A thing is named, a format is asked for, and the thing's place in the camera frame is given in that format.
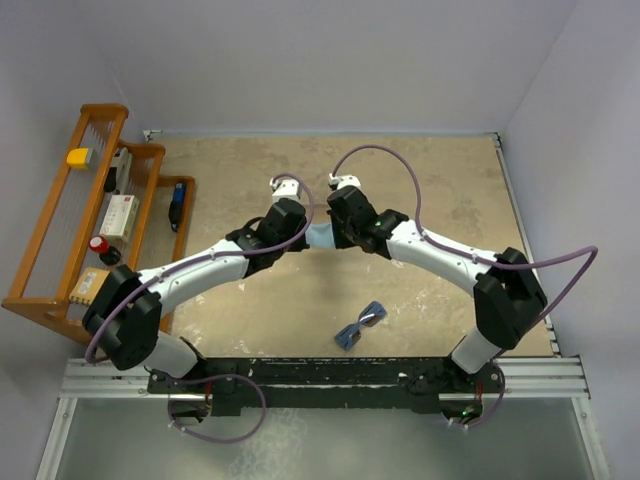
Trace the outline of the blue cleaning cloth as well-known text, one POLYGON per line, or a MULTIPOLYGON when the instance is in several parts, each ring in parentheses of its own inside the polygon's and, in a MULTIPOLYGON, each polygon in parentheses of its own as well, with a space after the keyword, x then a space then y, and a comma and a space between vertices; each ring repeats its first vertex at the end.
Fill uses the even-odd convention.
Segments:
POLYGON ((312 224, 305 232, 305 241, 311 248, 335 249, 332 224, 312 224))

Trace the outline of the blue sunglasses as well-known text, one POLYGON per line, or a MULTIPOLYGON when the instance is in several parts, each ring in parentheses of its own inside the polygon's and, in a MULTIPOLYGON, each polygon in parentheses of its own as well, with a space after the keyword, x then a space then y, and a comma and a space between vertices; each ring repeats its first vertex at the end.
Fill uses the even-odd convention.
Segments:
POLYGON ((355 323, 348 324, 334 337, 336 344, 344 351, 351 350, 361 339, 363 328, 374 327, 387 315, 386 309, 377 301, 372 301, 359 315, 355 323))

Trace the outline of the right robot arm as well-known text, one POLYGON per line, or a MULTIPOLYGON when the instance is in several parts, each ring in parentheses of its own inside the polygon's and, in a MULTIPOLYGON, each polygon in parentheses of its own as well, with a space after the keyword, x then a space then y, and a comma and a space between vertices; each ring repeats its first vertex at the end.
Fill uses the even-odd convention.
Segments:
POLYGON ((409 216, 387 209, 376 212, 355 186, 333 191, 327 198, 332 226, 343 247, 352 244, 420 267, 468 293, 474 301, 475 326, 451 351, 446 383, 467 391, 480 379, 480 369, 499 354, 514 349, 540 319, 548 304, 524 254, 479 251, 420 228, 409 216))

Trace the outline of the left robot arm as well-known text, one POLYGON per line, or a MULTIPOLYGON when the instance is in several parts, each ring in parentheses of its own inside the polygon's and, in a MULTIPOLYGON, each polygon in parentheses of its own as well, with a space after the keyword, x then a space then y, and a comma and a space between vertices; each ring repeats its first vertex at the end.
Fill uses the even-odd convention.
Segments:
POLYGON ((98 349, 119 370, 145 366, 170 376, 184 392, 202 387, 204 358, 184 339, 164 333, 160 321, 176 307, 223 284, 269 269, 304 237, 305 207, 280 199, 257 227, 246 223, 202 252, 171 264, 111 271, 88 307, 82 325, 91 340, 85 361, 97 363, 98 349))

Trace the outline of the blue black utility knife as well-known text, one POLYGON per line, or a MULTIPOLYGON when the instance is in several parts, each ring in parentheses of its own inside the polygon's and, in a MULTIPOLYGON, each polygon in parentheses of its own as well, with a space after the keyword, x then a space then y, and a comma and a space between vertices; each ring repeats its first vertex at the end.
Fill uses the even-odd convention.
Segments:
POLYGON ((184 182, 175 184, 168 209, 168 219, 171 230, 177 233, 181 224, 182 212, 186 198, 187 186, 184 182))

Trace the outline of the white red box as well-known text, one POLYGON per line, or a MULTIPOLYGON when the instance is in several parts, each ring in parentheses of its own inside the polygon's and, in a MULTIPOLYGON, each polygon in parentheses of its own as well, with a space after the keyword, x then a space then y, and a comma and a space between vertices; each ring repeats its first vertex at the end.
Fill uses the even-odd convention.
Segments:
POLYGON ((113 195, 110 198, 99 234, 110 242, 128 242, 134 230, 139 199, 134 195, 113 195))

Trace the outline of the grey black stapler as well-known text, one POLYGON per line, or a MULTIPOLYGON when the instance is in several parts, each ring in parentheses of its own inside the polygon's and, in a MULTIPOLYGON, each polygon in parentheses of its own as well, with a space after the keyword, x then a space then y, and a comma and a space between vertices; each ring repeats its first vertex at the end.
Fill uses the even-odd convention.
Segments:
POLYGON ((129 182, 132 155, 126 147, 119 148, 111 159, 107 177, 103 183, 105 194, 124 194, 129 182))

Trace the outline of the wooden tiered shelf rack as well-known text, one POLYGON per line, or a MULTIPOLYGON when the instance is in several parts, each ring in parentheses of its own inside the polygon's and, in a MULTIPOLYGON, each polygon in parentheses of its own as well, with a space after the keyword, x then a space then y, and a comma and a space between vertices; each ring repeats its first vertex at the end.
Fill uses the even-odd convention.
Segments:
POLYGON ((127 189, 140 201, 132 236, 121 250, 124 263, 138 269, 141 255, 151 247, 155 197, 172 192, 178 183, 185 184, 187 191, 172 258, 181 259, 185 251, 196 182, 191 176, 162 174, 163 146, 122 140, 128 115, 128 109, 117 103, 81 107, 67 148, 91 147, 99 162, 87 170, 60 163, 17 273, 1 302, 4 309, 81 345, 89 342, 81 324, 84 311, 69 297, 83 271, 99 264, 88 242, 99 232, 108 208, 104 183, 117 150, 125 148, 132 156, 127 189))

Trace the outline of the yellow grey eraser block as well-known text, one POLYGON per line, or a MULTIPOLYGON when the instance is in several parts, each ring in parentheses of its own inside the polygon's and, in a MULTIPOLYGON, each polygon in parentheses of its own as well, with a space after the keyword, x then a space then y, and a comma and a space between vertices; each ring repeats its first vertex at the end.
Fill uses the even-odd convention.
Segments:
POLYGON ((71 149, 66 156, 66 164, 75 170, 89 170, 97 162, 98 154, 92 147, 78 147, 71 149))

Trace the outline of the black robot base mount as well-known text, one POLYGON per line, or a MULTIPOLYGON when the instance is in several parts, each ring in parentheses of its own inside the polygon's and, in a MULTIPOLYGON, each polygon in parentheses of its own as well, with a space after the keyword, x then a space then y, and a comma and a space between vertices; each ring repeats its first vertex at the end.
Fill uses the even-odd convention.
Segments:
POLYGON ((475 374, 448 357, 198 357, 183 378, 151 364, 148 387, 172 400, 196 396, 216 417, 245 408, 402 409, 477 419, 485 394, 502 394, 495 363, 475 374))

